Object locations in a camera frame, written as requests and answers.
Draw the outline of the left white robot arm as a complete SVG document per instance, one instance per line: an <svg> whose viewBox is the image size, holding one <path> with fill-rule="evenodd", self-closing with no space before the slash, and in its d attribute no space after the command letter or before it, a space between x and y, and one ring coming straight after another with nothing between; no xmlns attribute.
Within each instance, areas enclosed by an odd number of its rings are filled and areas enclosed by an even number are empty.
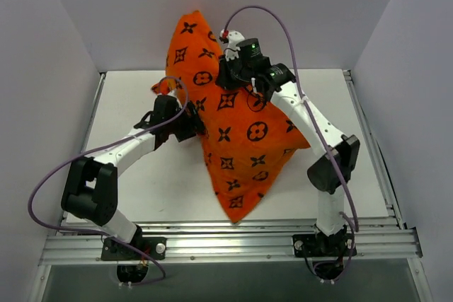
<svg viewBox="0 0 453 302"><path fill-rule="evenodd" d="M82 156L71 162L61 200L63 210L118 239L117 251L125 258L138 257L148 246L141 228L117 207L118 178L171 135L181 142L204 132L205 126L192 102L181 105L172 95L158 95L153 110L118 143L95 156Z"/></svg>

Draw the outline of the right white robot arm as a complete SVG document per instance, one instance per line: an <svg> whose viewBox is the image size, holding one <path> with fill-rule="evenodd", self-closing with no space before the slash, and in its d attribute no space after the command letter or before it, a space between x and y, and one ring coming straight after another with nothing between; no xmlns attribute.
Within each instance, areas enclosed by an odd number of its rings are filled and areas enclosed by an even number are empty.
<svg viewBox="0 0 453 302"><path fill-rule="evenodd" d="M319 192L314 245L320 253L331 254L339 247L338 235L346 224L344 206L351 196L345 186L357 163L359 139L346 136L331 123L299 89L296 71L272 64L262 54L258 39L246 39L237 31L224 31L219 39L226 48L219 59L216 84L224 90L248 87L260 95L287 116L317 156L307 170Z"/></svg>

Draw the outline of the orange patterned pillowcase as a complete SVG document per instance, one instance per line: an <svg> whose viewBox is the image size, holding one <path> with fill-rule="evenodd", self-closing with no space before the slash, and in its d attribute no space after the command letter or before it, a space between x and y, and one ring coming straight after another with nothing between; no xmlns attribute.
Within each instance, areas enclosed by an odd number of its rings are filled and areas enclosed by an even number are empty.
<svg viewBox="0 0 453 302"><path fill-rule="evenodd" d="M195 106L213 191L230 222L238 223L261 202L284 165L309 142L274 105L251 87L216 85L221 47L199 11L180 17L166 57L166 79L156 94L176 94Z"/></svg>

